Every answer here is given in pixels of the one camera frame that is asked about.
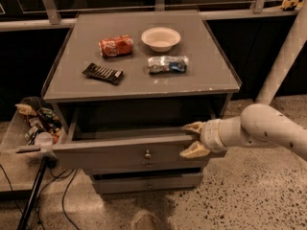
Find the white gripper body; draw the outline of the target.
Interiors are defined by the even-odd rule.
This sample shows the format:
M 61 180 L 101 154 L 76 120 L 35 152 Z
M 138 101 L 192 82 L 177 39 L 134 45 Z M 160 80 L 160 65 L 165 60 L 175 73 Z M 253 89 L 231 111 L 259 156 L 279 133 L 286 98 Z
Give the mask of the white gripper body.
M 225 151 L 219 135 L 219 126 L 221 119 L 209 120 L 202 125 L 200 140 L 204 147 L 212 152 Z

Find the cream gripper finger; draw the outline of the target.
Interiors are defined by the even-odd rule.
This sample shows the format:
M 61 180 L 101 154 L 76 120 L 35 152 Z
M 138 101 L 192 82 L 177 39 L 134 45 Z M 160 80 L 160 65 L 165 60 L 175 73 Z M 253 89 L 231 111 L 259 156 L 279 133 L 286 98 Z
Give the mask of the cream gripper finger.
M 201 134 L 203 126 L 204 126 L 204 122 L 197 121 L 197 122 L 183 126 L 182 129 L 186 131 L 191 131 L 197 134 Z
M 210 150 L 207 149 L 201 142 L 195 141 L 188 149 L 183 150 L 179 155 L 183 158 L 197 158 L 203 157 L 210 153 Z

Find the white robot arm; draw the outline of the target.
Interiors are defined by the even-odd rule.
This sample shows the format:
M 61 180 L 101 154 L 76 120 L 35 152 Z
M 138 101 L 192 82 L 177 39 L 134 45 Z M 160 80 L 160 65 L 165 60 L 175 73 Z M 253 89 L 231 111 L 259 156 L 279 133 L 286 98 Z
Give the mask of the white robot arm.
M 294 25 L 278 53 L 255 103 L 229 119 L 195 122 L 184 126 L 200 139 L 183 150 L 183 158 L 196 158 L 230 147 L 255 148 L 276 144 L 307 160 L 307 129 L 271 107 L 281 83 L 289 73 L 307 40 L 307 0 L 296 16 Z

